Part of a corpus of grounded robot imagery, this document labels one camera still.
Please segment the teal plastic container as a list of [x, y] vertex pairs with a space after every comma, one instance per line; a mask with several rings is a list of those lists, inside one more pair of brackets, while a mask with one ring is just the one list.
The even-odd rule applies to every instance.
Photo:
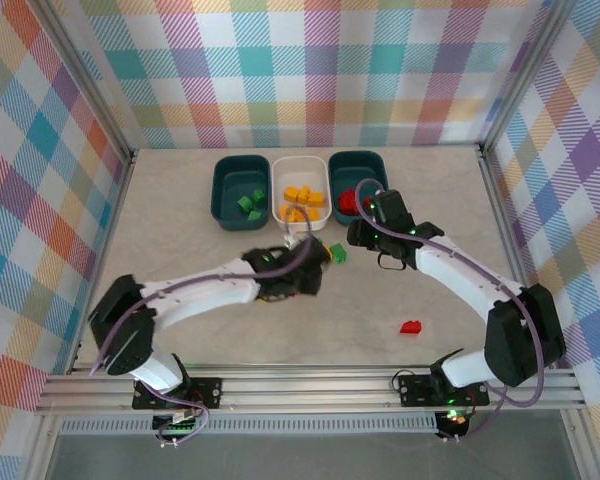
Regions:
[[[256, 206], [253, 191], [262, 189], [267, 204]], [[252, 211], [259, 211], [262, 218], [249, 221], [237, 201], [247, 196], [253, 203]], [[269, 219], [271, 207], [271, 175], [268, 160], [256, 154], [230, 155], [220, 159], [212, 178], [210, 212], [221, 228], [227, 231], [253, 231], [263, 228]]]
[[341, 225], [348, 226], [359, 216], [346, 216], [339, 212], [339, 195], [345, 190], [354, 189], [365, 179], [374, 179], [389, 189], [387, 172], [383, 158], [374, 151], [340, 151], [334, 153], [328, 161], [329, 186], [332, 197], [333, 213]]

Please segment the white plastic container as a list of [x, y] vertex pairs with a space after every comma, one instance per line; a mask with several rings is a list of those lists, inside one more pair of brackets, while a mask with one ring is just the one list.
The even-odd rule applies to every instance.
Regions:
[[285, 201], [284, 190], [289, 187], [301, 189], [308, 186], [312, 192], [322, 192], [325, 196], [325, 205], [322, 208], [311, 208], [304, 205], [306, 211], [317, 209], [321, 219], [311, 222], [313, 231], [323, 229], [331, 216], [331, 193], [326, 162], [317, 156], [300, 155], [282, 157], [271, 166], [271, 199], [273, 217], [281, 229], [285, 228], [285, 222], [280, 219], [280, 209], [283, 205], [291, 205]]

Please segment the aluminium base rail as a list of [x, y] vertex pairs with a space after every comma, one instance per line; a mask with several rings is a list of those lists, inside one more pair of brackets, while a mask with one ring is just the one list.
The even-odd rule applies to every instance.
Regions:
[[[322, 414], [399, 412], [398, 366], [208, 365], [192, 377], [222, 379], [216, 414]], [[132, 378], [79, 369], [53, 375], [38, 402], [38, 415], [133, 414]]]

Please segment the aluminium table edge rail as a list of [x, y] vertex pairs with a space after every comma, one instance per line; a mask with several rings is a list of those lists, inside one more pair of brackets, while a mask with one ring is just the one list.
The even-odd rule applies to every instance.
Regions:
[[516, 386], [562, 358], [566, 346], [551, 292], [538, 283], [532, 285], [522, 272], [513, 228], [488, 155], [480, 145], [476, 155], [510, 272], [522, 285], [512, 290], [513, 297], [496, 302], [488, 317], [486, 359], [505, 374], [505, 384]]
[[119, 221], [120, 214], [124, 207], [124, 202], [126, 199], [126, 195], [131, 183], [131, 179], [133, 176], [134, 168], [137, 162], [137, 158], [139, 156], [140, 149], [135, 148], [130, 152], [129, 158], [125, 161], [124, 169], [122, 171], [123, 175], [121, 178], [121, 184], [119, 188], [119, 192], [116, 197], [116, 202], [111, 211], [111, 216], [109, 218], [107, 228], [105, 229], [105, 235], [103, 237], [102, 250], [97, 258], [97, 262], [95, 263], [95, 271], [93, 282], [91, 283], [88, 296], [86, 297], [85, 309], [80, 318], [79, 323], [77, 324], [76, 330], [74, 332], [74, 338], [72, 340], [71, 346], [69, 348], [69, 353], [67, 357], [67, 361], [65, 362], [65, 366], [63, 368], [62, 373], [64, 375], [70, 375], [74, 370], [74, 364], [76, 359], [79, 356], [79, 350], [82, 345], [82, 339], [84, 336], [85, 328], [88, 326], [88, 317], [90, 312], [90, 307], [95, 301], [97, 295], [97, 287], [101, 281], [101, 277], [104, 271], [104, 267], [106, 265], [107, 256], [109, 254], [109, 250], [111, 247], [111, 243], [113, 241], [115, 230]]

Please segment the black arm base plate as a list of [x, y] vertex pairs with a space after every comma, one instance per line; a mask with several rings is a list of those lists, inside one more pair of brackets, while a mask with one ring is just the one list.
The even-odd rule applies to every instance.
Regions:
[[398, 376], [397, 390], [402, 407], [473, 407], [490, 403], [480, 383], [457, 388], [432, 375]]
[[218, 377], [190, 378], [178, 387], [163, 393], [163, 396], [169, 397], [169, 400], [156, 396], [142, 382], [135, 381], [131, 408], [133, 410], [184, 408], [185, 404], [175, 402], [175, 399], [179, 399], [190, 403], [203, 403], [209, 409], [217, 409], [222, 396], [222, 379]]

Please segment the aluminium frame post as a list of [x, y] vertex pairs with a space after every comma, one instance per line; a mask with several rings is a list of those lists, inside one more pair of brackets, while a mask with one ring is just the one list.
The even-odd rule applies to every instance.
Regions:
[[516, 25], [513, 45], [505, 55], [503, 83], [489, 99], [476, 140], [480, 160], [495, 149], [576, 3], [577, 0], [530, 1], [532, 15]]
[[100, 93], [79, 49], [74, 45], [51, 0], [27, 0], [27, 2], [58, 50], [67, 70], [100, 121], [104, 132], [112, 141], [114, 149], [127, 164], [131, 164], [135, 150], [126, 141], [109, 105]]

